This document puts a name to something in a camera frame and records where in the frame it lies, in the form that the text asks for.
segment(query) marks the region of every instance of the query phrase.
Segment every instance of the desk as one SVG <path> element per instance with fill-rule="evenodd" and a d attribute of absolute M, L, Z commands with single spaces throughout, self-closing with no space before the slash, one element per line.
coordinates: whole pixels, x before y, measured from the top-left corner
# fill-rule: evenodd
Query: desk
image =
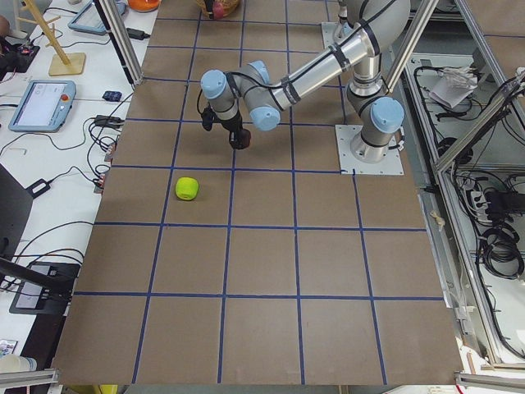
<path fill-rule="evenodd" d="M 66 0 L 54 0 L 51 7 L 79 11 L 85 4 L 85 0 L 74 6 L 70 5 Z M 151 33 L 153 22 L 155 21 L 155 14 L 156 12 L 142 14 L 129 9 L 123 16 L 123 21 L 126 27 Z M 73 14 L 64 11 L 47 11 L 46 19 L 51 19 L 52 16 L 56 15 L 62 16 L 55 22 L 55 26 L 64 34 L 58 39 L 59 43 L 63 46 L 79 41 L 92 41 L 103 44 L 109 40 L 107 34 L 101 36 L 69 29 L 67 24 L 73 17 Z M 41 33 L 42 30 L 37 26 L 31 37 L 39 37 Z M 21 96 L 27 87 L 28 81 L 49 79 L 48 65 L 51 63 L 55 51 L 53 47 L 45 47 L 48 43 L 48 39 L 45 36 L 37 38 L 34 43 L 40 46 L 40 52 L 35 58 L 34 63 L 26 73 L 19 74 L 8 84 L 1 86 L 0 91 L 2 91 L 3 95 Z M 140 62 L 144 59 L 147 46 L 148 40 L 133 40 L 133 48 Z M 64 49 L 64 51 L 66 53 L 83 52 L 87 54 L 84 72 L 79 76 L 66 76 L 63 78 L 76 83 L 76 99 L 100 100 L 105 90 L 119 90 L 122 92 L 123 97 L 127 97 L 132 92 L 111 42 L 106 45 L 77 44 L 71 48 Z"/>
<path fill-rule="evenodd" d="M 261 57 L 278 80 L 322 48 L 325 2 L 242 4 L 224 21 L 161 5 L 155 78 L 130 105 L 53 366 L 65 384 L 451 383 L 461 363 L 409 165 L 340 174 L 333 125 L 355 118 L 340 80 L 244 151 L 202 130 L 207 69 Z M 179 176 L 199 180 L 195 201 L 174 196 Z"/>
<path fill-rule="evenodd" d="M 70 6 L 66 0 L 54 0 L 51 4 L 52 7 L 75 10 L 81 9 L 82 5 Z M 57 28 L 64 34 L 59 39 L 62 44 L 69 44 L 79 40 L 98 42 L 108 40 L 107 35 L 101 37 L 69 30 L 66 25 L 70 17 L 66 16 L 65 12 L 48 11 L 46 19 L 50 19 L 51 16 L 55 16 L 57 13 L 63 15 L 57 21 Z M 151 32 L 155 14 L 156 12 L 139 14 L 129 10 L 124 16 L 124 22 L 129 27 Z M 32 37 L 39 37 L 40 33 L 41 29 L 37 27 Z M 29 80 L 51 79 L 48 76 L 48 68 L 54 50 L 51 47 L 45 48 L 44 45 L 47 43 L 45 37 L 36 39 L 36 43 L 41 46 L 41 49 L 27 73 L 17 74 L 12 80 L 0 85 L 0 94 L 2 95 L 0 103 L 18 103 Z M 143 42 L 134 40 L 133 45 L 139 60 L 142 62 L 147 40 Z M 73 80 L 77 88 L 77 95 L 66 123 L 57 133 L 48 134 L 60 147 L 77 145 L 83 140 L 82 125 L 85 119 L 94 117 L 97 114 L 108 115 L 116 108 L 118 103 L 108 103 L 102 100 L 103 91 L 107 89 L 120 90 L 124 94 L 123 97 L 131 93 L 131 87 L 127 82 L 111 43 L 104 46 L 79 44 L 72 47 L 71 51 L 73 49 L 75 50 L 74 52 L 86 52 L 87 61 L 82 75 L 57 78 Z M 116 111 L 115 116 L 126 118 L 128 107 L 129 102 L 123 103 Z M 2 123 L 0 146 L 4 146 L 20 135 L 20 133 L 9 131 L 7 128 L 13 112 L 14 108 L 0 109 L 0 123 Z M 89 173 L 86 154 L 91 143 L 91 139 L 87 136 L 86 142 L 79 148 L 62 152 L 54 149 L 45 137 L 27 135 L 6 149 L 0 157 L 0 162 L 26 187 L 39 178 L 50 179 L 61 172 L 67 171 L 70 166 L 77 166 Z M 98 148 L 93 150 L 90 157 L 94 165 L 103 163 L 104 154 Z M 94 193 L 94 186 L 88 183 L 78 172 L 72 172 L 68 176 L 58 178 L 53 182 L 52 189 L 48 193 L 34 201 L 30 219 L 22 239 L 26 241 L 31 240 L 39 233 L 66 222 L 93 222 L 99 203 L 100 195 Z M 72 247 L 85 251 L 90 233 L 91 226 L 84 224 L 65 227 L 33 243 L 27 250 L 27 253 L 41 254 L 63 247 Z M 0 337 L 17 340 L 18 344 L 15 353 L 20 354 L 34 322 L 34 316 L 9 314 L 7 311 L 12 298 L 13 294 L 0 293 Z"/>

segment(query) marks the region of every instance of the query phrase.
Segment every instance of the yellow ball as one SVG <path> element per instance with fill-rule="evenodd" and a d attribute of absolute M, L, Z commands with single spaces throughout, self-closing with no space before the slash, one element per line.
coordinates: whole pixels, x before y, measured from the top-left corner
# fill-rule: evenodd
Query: yellow ball
<path fill-rule="evenodd" d="M 199 183 L 196 179 L 190 178 L 188 176 L 183 176 L 179 178 L 175 184 L 175 194 L 179 199 L 184 201 L 191 201 L 197 197 L 199 192 Z"/>

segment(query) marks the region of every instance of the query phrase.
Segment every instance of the basket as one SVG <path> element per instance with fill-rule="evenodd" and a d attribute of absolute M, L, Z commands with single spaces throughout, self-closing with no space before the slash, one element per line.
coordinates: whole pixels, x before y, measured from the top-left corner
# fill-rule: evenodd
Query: basket
<path fill-rule="evenodd" d="M 217 15 L 216 12 L 209 11 L 206 8 L 205 0 L 195 0 L 195 2 L 201 7 L 203 14 L 207 15 L 210 19 L 221 19 L 234 11 L 239 5 L 240 0 L 214 0 L 214 2 L 220 3 L 222 6 L 222 15 Z"/>

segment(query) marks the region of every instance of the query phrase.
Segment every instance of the metal mounting plate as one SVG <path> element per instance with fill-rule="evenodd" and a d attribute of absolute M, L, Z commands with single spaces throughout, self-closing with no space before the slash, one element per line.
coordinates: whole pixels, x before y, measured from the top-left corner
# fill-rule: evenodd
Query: metal mounting plate
<path fill-rule="evenodd" d="M 361 131 L 361 125 L 336 125 L 337 150 L 341 174 L 352 175 L 404 175 L 403 164 L 397 149 L 389 150 L 386 157 L 377 164 L 363 163 L 350 151 L 350 141 Z M 390 146 L 397 143 L 392 137 Z"/>
<path fill-rule="evenodd" d="M 328 45 L 334 43 L 334 30 L 337 27 L 337 22 L 322 22 L 321 31 L 322 31 L 322 42 L 324 43 L 325 48 Z"/>

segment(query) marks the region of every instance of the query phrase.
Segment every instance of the plug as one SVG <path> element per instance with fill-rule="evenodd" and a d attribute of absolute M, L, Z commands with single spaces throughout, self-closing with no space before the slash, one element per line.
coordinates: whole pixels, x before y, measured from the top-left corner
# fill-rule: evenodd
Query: plug
<path fill-rule="evenodd" d="M 93 121 L 94 125 L 98 127 L 120 127 L 124 121 L 119 117 L 108 117 L 106 115 L 97 115 Z"/>
<path fill-rule="evenodd" d="M 131 29 L 130 27 L 126 27 L 126 30 L 131 39 L 143 40 L 151 37 L 150 34 L 145 33 L 143 30 Z"/>

